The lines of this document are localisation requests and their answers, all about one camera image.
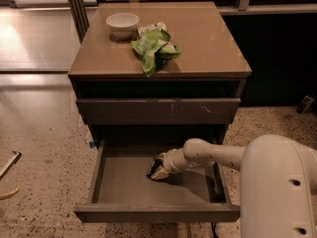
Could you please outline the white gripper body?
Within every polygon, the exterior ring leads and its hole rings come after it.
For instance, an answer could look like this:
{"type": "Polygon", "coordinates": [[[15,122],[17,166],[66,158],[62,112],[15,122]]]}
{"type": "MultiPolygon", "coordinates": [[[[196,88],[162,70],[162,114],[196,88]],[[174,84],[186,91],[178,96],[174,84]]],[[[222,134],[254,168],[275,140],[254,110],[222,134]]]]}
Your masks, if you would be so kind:
{"type": "Polygon", "coordinates": [[[171,174],[177,174],[185,169],[185,158],[183,149],[172,149],[167,151],[163,157],[163,166],[171,174]]]}

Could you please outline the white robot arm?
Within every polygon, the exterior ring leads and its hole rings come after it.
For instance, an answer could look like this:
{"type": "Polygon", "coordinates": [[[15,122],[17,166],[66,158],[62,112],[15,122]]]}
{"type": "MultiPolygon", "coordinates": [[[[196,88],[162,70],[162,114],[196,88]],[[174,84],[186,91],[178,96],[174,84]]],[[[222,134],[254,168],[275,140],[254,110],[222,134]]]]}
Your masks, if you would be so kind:
{"type": "Polygon", "coordinates": [[[162,180],[218,163],[240,172],[242,238],[317,238],[311,197],[317,192],[317,151],[266,134],[247,146],[192,138],[153,158],[147,177],[162,180]]]}

